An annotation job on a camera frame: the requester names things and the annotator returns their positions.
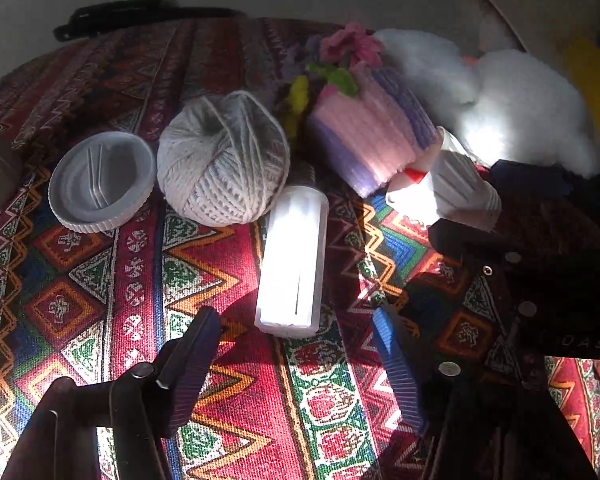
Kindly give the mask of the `white bear plush toy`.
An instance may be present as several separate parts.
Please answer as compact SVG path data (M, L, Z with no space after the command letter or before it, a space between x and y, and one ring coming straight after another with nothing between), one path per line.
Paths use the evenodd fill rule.
M600 173L600 136L583 96L537 58L505 49L468 62L454 42L431 32L374 36L432 122L483 165L510 160L584 178Z

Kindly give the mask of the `white energy saving bulb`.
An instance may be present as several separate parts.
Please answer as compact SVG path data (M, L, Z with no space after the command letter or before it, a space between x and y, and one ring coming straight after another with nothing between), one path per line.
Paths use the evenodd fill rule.
M268 215L254 317L261 332L297 339L317 333L328 211L314 168L298 162Z

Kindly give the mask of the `white cup red inside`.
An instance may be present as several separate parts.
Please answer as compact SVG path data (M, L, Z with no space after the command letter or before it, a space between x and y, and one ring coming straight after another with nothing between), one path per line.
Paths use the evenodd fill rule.
M489 232L502 211L498 192L442 127L436 129L436 143L425 155L390 180L386 203L426 228L445 219Z

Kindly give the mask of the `pink purple knitted flowerpot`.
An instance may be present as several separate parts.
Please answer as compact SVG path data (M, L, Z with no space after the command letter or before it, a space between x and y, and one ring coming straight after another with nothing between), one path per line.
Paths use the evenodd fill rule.
M361 197L405 170L423 174L442 144L388 54L386 40L355 23L311 36L294 55L299 73L277 105L289 141L317 151Z

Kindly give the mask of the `grey round lid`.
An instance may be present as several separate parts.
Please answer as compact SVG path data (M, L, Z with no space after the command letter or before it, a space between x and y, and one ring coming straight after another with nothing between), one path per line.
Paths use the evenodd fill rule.
M48 202L68 230L92 234L117 229L148 200L156 155L139 136L107 131L76 144L56 165Z

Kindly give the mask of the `colourful patterned tablecloth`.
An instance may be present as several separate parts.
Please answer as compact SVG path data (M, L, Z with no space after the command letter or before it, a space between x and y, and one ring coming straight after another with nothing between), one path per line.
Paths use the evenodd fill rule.
M380 307L482 380L546 389L600 479L600 360L524 346L532 304L503 307L491 268L439 254L430 226L386 203L390 181L358 196L285 132L289 174L311 165L329 201L320 326L299 339L254 324L277 198L256 221L210 228L171 208L156 171L117 229L73 232L50 210L56 165L97 133L133 133L157 163L183 106L238 90L282 126L294 55L342 28L186 18L70 44L0 81L0 479L55 379L112 382L153 361L204 306L219 313L221 337L189 421L162 441L170 479L426 479L425 442L403 421L374 343Z

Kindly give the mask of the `grey twine ball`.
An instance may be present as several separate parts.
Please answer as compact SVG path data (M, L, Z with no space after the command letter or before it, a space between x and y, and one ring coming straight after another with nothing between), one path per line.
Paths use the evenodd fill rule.
M159 139L157 181L164 198L181 217L210 228L264 216L289 168L284 129L245 90L193 99Z

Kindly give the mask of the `black pen on ledge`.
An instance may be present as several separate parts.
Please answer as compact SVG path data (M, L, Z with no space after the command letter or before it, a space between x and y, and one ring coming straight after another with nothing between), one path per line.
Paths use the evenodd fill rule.
M175 0L121 0L84 6L54 28L57 41L95 38L119 29L186 18L237 18L244 12L218 6L180 6Z

